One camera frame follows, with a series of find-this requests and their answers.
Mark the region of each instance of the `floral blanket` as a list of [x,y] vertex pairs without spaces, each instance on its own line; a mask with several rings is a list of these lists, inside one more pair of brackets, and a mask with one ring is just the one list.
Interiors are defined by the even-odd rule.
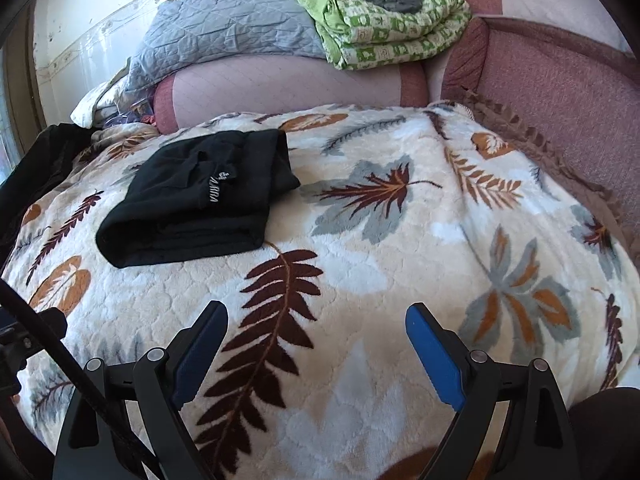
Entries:
[[326,58],[360,70],[427,59],[457,41],[471,19],[465,0],[422,0],[415,14],[366,0],[297,0],[316,21]]
[[[160,146],[274,127],[303,185],[272,206],[260,250],[126,269],[98,252],[100,222]],[[568,405],[640,385],[640,280],[628,256],[466,108],[330,105],[228,114],[168,136],[146,124],[95,135],[27,212],[4,278],[35,310],[65,312],[64,343],[81,365],[136,360],[210,300],[225,303],[226,339],[180,412],[220,478],[419,472],[453,413],[404,332],[415,301],[495,360],[545,358]],[[22,416],[55,449],[68,380],[44,353],[19,378]]]

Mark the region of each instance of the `blue gripper pad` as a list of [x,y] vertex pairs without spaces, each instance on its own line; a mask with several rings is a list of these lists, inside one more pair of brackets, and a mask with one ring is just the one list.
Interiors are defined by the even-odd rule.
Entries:
[[184,351],[175,371],[174,394],[171,400],[177,410],[187,402],[191,402],[198,393],[211,362],[225,338],[227,322],[225,306],[219,301],[212,301],[188,329],[196,330],[198,333]]
[[404,325],[438,397],[459,412],[465,405],[460,370],[415,305],[407,309]]

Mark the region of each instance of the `embroidered logo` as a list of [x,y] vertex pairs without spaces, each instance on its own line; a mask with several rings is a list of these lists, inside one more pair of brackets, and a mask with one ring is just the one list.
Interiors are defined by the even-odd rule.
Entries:
[[209,177],[209,201],[217,202],[220,198],[220,180],[226,180],[229,174],[226,171],[221,171],[218,177]]

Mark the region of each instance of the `brown ruffled fabric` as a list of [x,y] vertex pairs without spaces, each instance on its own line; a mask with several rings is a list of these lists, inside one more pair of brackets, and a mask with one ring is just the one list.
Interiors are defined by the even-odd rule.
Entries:
[[463,103],[471,108],[478,123],[499,134],[535,161],[545,173],[585,206],[620,241],[636,269],[640,270],[640,237],[631,227],[622,225],[620,202],[610,189],[589,182],[568,166],[561,153],[535,128],[527,127],[511,107],[496,103],[472,90],[466,90]]

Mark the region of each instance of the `gray quilt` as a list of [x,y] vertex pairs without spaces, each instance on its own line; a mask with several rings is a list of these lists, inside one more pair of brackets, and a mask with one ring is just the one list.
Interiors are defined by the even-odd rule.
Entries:
[[235,54],[326,58],[313,19],[296,0],[170,0],[131,59],[127,91]]

